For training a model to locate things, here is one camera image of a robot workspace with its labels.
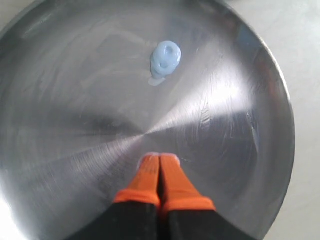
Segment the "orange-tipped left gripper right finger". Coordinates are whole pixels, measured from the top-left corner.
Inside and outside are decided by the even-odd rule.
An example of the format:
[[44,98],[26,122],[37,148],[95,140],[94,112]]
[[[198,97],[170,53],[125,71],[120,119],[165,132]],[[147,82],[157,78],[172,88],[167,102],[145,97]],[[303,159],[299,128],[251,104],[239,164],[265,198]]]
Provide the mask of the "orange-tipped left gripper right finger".
[[214,202],[198,192],[178,157],[159,156],[163,186],[162,216],[171,240],[249,240],[250,236],[216,212]]

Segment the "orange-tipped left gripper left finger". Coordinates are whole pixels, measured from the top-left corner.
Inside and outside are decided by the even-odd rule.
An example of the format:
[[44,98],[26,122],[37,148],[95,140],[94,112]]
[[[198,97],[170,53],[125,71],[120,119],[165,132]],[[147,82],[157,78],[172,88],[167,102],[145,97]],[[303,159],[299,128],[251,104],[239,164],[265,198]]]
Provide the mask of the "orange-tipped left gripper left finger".
[[146,154],[130,184],[120,190],[100,217],[69,240],[156,240],[160,156]]

